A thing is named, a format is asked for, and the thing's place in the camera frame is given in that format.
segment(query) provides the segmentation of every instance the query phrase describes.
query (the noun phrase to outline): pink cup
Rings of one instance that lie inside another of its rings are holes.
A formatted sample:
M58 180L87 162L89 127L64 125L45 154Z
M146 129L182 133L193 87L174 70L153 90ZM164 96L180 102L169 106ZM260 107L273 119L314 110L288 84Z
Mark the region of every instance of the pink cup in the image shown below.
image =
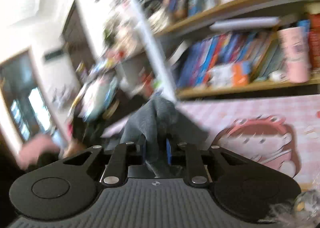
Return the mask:
M287 60L287 75L292 83L305 83L310 79L308 44L303 28L295 27L278 31L281 47Z

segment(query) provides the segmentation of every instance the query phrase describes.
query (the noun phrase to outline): door frame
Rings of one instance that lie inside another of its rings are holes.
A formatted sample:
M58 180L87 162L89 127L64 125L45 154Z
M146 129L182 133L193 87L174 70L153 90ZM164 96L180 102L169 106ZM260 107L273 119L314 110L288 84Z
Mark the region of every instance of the door frame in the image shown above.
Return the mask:
M21 50L19 53L16 53L15 55L13 55L12 57L8 58L7 60L3 61L0 63L0 67L4 67L6 64L9 64L10 62L12 62L13 60L15 59L18 59L20 56L23 56L23 55L27 55L30 59L30 64L31 64L31 70L32 70L32 78L36 84L36 86L39 88L40 90L40 93L41 93L41 96L44 100L44 104L46 105L46 107L48 108L48 111L51 115L51 118L52 118L52 122L55 124L56 128L59 130L60 134L62 135L62 137L65 139L66 142L68 142L68 138L65 136L64 132L61 131L61 127L57 124L59 121L57 120L57 118L55 117L55 115L52 113L52 108L50 108L51 106L51 102L49 101L49 99L47 99L45 93L43 92L44 90L44 87L42 86L42 83L40 83L39 81L39 74L37 73L37 70L36 70L36 66L35 66L35 62L32 58L32 48L31 47L28 47L26 49L23 49ZM24 144L25 143L25 140L24 138L22 137L22 134L20 133L20 130L19 130L19 127L16 123L16 121L14 120L14 117L10 111L10 106L9 105L9 102L7 100L7 98L5 97L3 91L2 91L2 82L0 84L0 91L1 91L1 94L2 94L2 97L4 99L4 103L5 103L5 106L6 106L6 110L8 112L8 114L10 115L10 118L11 118L11 121L13 122L15 128L16 128L16 131L18 132L19 134L19 137L22 141L22 143Z

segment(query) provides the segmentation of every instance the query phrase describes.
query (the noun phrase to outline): wooden shelf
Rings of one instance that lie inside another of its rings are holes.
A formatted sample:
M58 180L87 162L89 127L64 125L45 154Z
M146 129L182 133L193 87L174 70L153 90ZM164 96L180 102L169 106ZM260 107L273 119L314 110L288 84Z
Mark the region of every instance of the wooden shelf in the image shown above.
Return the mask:
M163 36L168 33L183 31L192 27L204 27L214 23L214 21L232 18L251 11L256 11L266 7L272 7L289 2L298 2L306 0L234 0L228 3L218 5L210 10L198 13L192 17L186 18L175 24L172 24L155 34L156 37Z
M239 86L239 87L228 87L228 88L201 88L201 87L194 87L194 88L185 88L181 90L177 90L177 96L180 99L188 99L188 98L198 98L204 96L214 96L220 94L235 94L235 93L244 93L244 92L252 92L252 91L261 91L261 90L270 90L270 89L277 89L277 88L285 88L285 87L292 87L292 86L304 86L304 85L314 85L320 84L320 74L315 74L312 78L302 84L293 84L288 81L282 83L275 83L272 81L265 81L265 82L253 82L248 84L247 86Z

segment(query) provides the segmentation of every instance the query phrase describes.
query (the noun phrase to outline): logo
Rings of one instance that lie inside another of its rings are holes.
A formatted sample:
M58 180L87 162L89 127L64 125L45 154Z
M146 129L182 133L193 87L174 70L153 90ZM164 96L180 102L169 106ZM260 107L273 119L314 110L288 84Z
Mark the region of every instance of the logo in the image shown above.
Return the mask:
M159 181L153 181L151 184L154 186L157 186L157 185L160 185L161 183Z

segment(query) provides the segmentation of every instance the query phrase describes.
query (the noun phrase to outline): textured grip surface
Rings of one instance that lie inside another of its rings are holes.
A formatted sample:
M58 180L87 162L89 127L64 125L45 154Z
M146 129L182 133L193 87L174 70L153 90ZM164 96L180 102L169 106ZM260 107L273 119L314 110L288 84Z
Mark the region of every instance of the textured grip surface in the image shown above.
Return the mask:
M132 179L106 188L97 201L77 216L55 222L19 217L11 228L275 228L249 224L221 210L205 189L182 179Z

